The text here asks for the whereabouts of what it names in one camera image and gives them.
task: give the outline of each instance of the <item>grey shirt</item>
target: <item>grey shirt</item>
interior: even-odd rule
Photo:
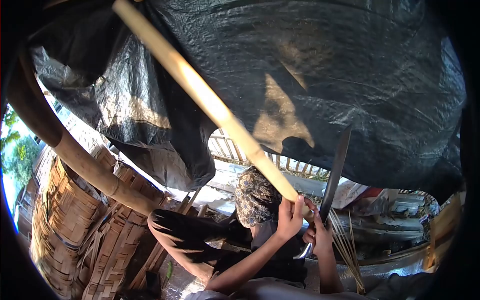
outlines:
[[[272,277],[252,279],[230,296],[207,290],[191,293],[185,300],[368,300],[356,293],[320,294],[303,288],[302,284]]]

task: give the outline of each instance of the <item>machete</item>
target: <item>machete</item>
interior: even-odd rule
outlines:
[[[333,197],[335,196],[336,189],[338,187],[338,182],[342,176],[343,164],[345,163],[345,157],[347,156],[348,143],[350,142],[350,134],[352,132],[352,125],[348,125],[340,137],[340,142],[336,147],[335,158],[332,164],[332,171],[328,177],[327,187],[325,188],[324,197],[322,203],[320,204],[320,218],[324,223],[324,226],[327,225],[328,213],[332,207]],[[313,251],[312,243],[308,243],[303,248],[302,252],[294,256],[293,259],[302,259],[309,256]]]

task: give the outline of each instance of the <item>black tarp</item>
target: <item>black tarp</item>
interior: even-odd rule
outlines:
[[[466,101],[446,31],[423,1],[144,0],[134,5],[272,153],[443,202],[462,182]],[[42,83],[160,183],[214,175],[216,128],[113,13],[70,0],[29,47]]]

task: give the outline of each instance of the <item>woven bamboo panel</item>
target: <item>woven bamboo panel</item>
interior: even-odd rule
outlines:
[[[31,257],[61,299],[71,299],[72,281],[93,215],[101,205],[69,177],[59,158],[52,161],[32,224]]]
[[[157,203],[164,197],[160,190],[127,165],[120,163],[114,174]],[[138,239],[147,230],[144,227],[146,216],[119,205],[111,198],[109,203],[112,209],[108,214],[111,216],[87,241],[85,259],[79,266],[79,275],[74,283],[76,299],[80,298],[79,291],[82,287],[85,287],[82,299],[113,299],[122,286],[125,270],[135,253]]]

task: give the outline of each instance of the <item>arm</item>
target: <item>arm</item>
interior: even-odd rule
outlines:
[[[318,270],[320,275],[320,293],[334,294],[343,292],[343,285],[338,277],[336,270],[335,255],[333,253],[333,233],[332,223],[328,220],[327,228],[324,227],[318,208],[308,199],[305,200],[308,207],[313,210],[314,225],[308,227],[303,235],[304,242],[311,242],[313,244],[313,254],[318,259]]]
[[[230,295],[249,281],[283,244],[300,231],[303,219],[301,212],[304,203],[303,196],[298,197],[295,205],[283,198],[278,207],[276,232],[255,252],[212,279],[205,290]]]

